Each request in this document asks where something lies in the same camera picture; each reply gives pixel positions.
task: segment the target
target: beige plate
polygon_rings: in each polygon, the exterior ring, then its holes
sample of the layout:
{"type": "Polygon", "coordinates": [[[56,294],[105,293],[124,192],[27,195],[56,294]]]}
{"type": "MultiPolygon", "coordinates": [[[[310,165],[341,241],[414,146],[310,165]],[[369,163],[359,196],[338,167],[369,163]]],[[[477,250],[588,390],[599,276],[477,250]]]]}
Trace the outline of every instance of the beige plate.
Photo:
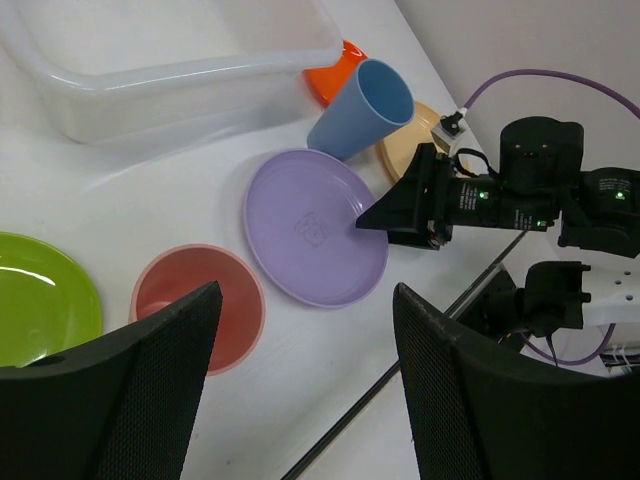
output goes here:
{"type": "Polygon", "coordinates": [[[431,129],[438,122],[440,122],[438,113],[416,102],[416,115],[411,123],[378,143],[376,146],[378,155],[394,183],[400,180],[409,168],[418,144],[433,142],[431,129]]]}

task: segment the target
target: blue cup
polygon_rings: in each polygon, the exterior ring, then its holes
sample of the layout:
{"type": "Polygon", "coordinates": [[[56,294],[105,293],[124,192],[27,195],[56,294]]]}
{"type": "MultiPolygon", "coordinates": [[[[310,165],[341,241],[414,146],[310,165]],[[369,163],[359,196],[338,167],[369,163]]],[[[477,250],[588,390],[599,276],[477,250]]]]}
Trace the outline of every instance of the blue cup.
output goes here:
{"type": "Polygon", "coordinates": [[[348,160],[407,125],[415,114],[409,87],[380,60],[360,62],[315,124],[307,145],[348,160]]]}

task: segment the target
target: plastic storage bin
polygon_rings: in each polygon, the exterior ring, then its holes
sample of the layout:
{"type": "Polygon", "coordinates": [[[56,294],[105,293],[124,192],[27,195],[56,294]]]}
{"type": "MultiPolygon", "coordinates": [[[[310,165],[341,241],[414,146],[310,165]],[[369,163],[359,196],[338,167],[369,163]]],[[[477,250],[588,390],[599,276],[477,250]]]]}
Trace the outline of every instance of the plastic storage bin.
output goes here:
{"type": "Polygon", "coordinates": [[[258,106],[342,54],[319,0],[0,0],[0,42],[80,142],[258,106]]]}

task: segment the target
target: table surface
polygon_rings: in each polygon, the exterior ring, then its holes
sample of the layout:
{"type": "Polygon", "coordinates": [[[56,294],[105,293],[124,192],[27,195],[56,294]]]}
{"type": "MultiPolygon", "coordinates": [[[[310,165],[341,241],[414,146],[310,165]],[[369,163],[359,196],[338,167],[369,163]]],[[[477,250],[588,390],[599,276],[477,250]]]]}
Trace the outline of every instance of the table surface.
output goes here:
{"type": "MultiPolygon", "coordinates": [[[[416,100],[454,110],[393,0],[325,4],[344,37],[393,65],[416,100]]],[[[287,297],[251,257],[241,198],[269,153],[305,146],[320,110],[302,84],[276,100],[240,131],[211,133],[203,120],[79,145],[49,125],[33,85],[0,49],[1,228],[47,241],[83,265],[101,295],[105,332],[127,323],[147,263],[177,245],[232,250],[262,282],[264,334],[243,364],[206,380],[184,479],[280,479],[397,360],[396,283],[446,309],[516,236],[456,228],[440,252],[392,247],[377,289],[342,310],[287,297]]],[[[377,197],[388,190],[372,149],[349,166],[377,197]]]]}
{"type": "MultiPolygon", "coordinates": [[[[496,271],[504,268],[517,286],[523,286],[529,267],[538,262],[556,260],[558,256],[548,238],[529,233],[496,271]]],[[[470,298],[475,298],[479,293],[480,290],[476,290],[470,298]]],[[[428,293],[424,296],[427,301],[434,301],[428,293]]],[[[573,360],[591,354],[600,345],[603,336],[602,331],[595,327],[584,330],[561,329],[554,334],[553,341],[558,358],[573,360]]],[[[534,338],[532,341],[549,353],[545,339],[534,338]]],[[[553,363],[527,347],[522,353],[544,363],[553,363]]],[[[563,368],[600,377],[611,376],[600,359],[563,368]]],[[[309,466],[300,480],[419,480],[412,439],[402,377],[397,374],[309,466]]]]}

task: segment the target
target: purple cable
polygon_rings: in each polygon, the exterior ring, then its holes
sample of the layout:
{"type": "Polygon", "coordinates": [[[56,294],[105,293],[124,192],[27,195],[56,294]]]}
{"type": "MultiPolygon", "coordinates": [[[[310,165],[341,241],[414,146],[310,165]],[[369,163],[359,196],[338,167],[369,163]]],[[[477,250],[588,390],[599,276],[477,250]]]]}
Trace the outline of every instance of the purple cable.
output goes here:
{"type": "MultiPolygon", "coordinates": [[[[609,340],[611,340],[611,336],[613,335],[613,331],[616,329],[616,325],[615,323],[612,323],[611,325],[609,325],[609,329],[607,330],[607,333],[605,334],[604,338],[602,339],[602,343],[600,344],[600,346],[596,349],[595,352],[593,352],[591,355],[581,358],[580,360],[558,360],[558,365],[564,365],[567,367],[577,367],[578,365],[584,365],[585,363],[589,363],[591,360],[598,358],[598,356],[600,356],[600,354],[604,351],[605,348],[607,348],[607,345],[609,344],[609,340]]],[[[543,352],[542,350],[540,350],[538,347],[536,347],[533,343],[531,343],[529,341],[529,339],[523,334],[522,338],[524,339],[524,343],[527,347],[529,347],[531,350],[533,350],[534,352],[536,352],[538,355],[540,355],[542,358],[549,360],[550,362],[555,361],[554,358],[551,355],[546,354],[545,352],[543,352]]]]}
{"type": "Polygon", "coordinates": [[[509,70],[507,72],[502,72],[494,77],[491,77],[489,80],[480,85],[480,88],[478,88],[473,93],[473,95],[471,95],[471,98],[469,98],[469,100],[467,100],[467,103],[464,104],[464,108],[466,108],[467,110],[470,109],[471,106],[476,102],[478,97],[482,95],[482,93],[494,83],[499,82],[500,80],[503,80],[505,78],[521,76],[562,78],[564,80],[569,80],[570,82],[586,85],[587,87],[591,87],[599,92],[602,92],[608,97],[613,98],[618,103],[624,105],[633,115],[636,116],[636,118],[640,120],[640,107],[635,105],[625,96],[619,94],[615,90],[610,89],[609,87],[602,85],[601,83],[594,82],[593,80],[589,80],[588,78],[584,78],[579,75],[573,75],[571,73],[556,72],[554,70],[540,70],[535,68],[509,70]]]}

